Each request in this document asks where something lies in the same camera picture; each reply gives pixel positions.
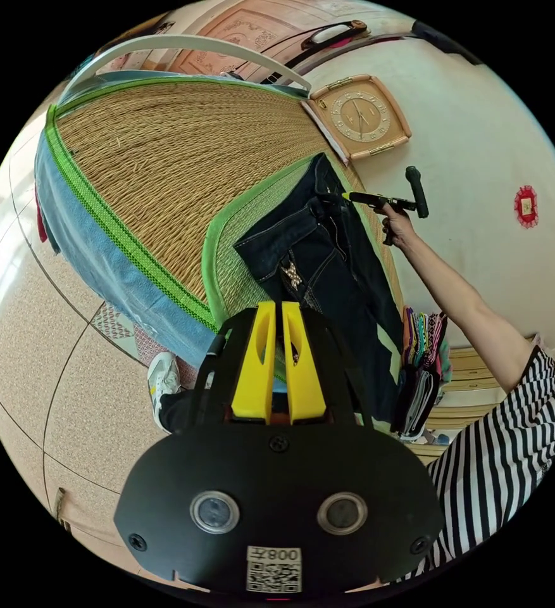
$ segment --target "screw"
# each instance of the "screw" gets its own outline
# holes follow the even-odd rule
[[[290,447],[290,442],[283,435],[275,435],[269,440],[269,447],[278,454],[286,452]]]
[[[136,551],[146,551],[146,541],[140,534],[130,534],[127,540]]]
[[[425,537],[417,538],[410,546],[410,552],[413,555],[422,553],[427,548],[427,539]]]

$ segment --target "red wall decoration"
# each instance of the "red wall decoration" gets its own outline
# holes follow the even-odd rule
[[[518,222],[526,229],[534,228],[539,223],[537,211],[537,193],[532,186],[522,186],[516,194],[514,204]]]

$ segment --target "sneaker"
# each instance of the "sneaker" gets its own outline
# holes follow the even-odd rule
[[[147,374],[149,393],[153,405],[153,419],[155,424],[164,432],[169,431],[161,424],[159,413],[161,412],[161,395],[176,395],[182,391],[180,385],[180,373],[176,357],[171,353],[159,353],[149,365]]]

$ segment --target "woven rattan mat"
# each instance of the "woven rattan mat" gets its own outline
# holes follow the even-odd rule
[[[212,218],[235,197],[306,156],[340,163],[300,101],[217,82],[149,84],[101,96],[57,121],[79,169],[127,229],[191,294]],[[341,167],[351,186],[355,170]],[[380,219],[365,210],[379,243]],[[385,269],[403,310],[389,249]]]

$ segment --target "striped fabric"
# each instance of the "striped fabric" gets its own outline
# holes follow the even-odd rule
[[[498,407],[460,432],[427,470],[446,525],[404,580],[488,539],[528,500],[555,458],[555,361],[538,346],[522,380]]]

